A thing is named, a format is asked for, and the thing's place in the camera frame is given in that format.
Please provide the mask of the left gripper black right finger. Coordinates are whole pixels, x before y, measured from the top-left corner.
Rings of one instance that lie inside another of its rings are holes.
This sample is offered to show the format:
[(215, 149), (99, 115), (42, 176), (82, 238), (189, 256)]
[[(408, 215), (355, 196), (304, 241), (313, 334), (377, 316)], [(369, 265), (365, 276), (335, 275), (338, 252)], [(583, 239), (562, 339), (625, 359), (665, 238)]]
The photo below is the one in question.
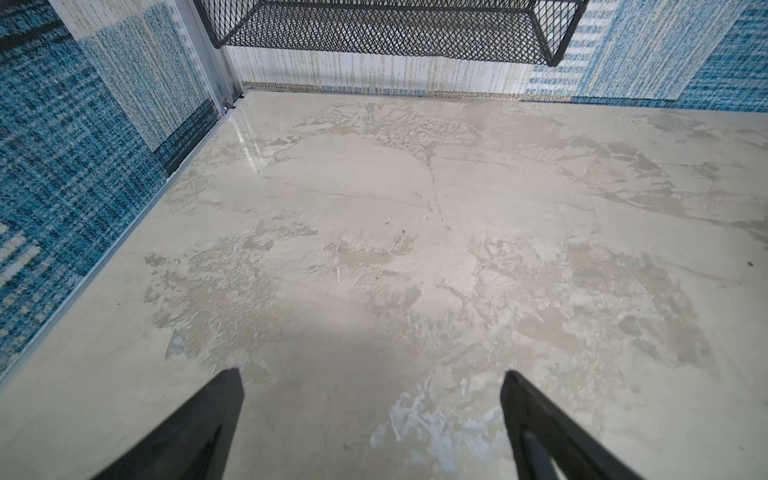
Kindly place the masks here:
[(641, 479), (520, 372), (505, 373), (500, 404), (520, 479)]

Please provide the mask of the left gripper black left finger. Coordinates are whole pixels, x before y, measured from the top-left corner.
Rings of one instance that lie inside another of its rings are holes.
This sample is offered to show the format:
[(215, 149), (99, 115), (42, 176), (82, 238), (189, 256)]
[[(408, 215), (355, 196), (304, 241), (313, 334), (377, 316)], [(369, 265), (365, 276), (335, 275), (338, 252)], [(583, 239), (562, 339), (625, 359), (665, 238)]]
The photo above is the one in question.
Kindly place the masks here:
[(221, 479), (244, 401), (240, 371), (218, 373), (97, 479)]

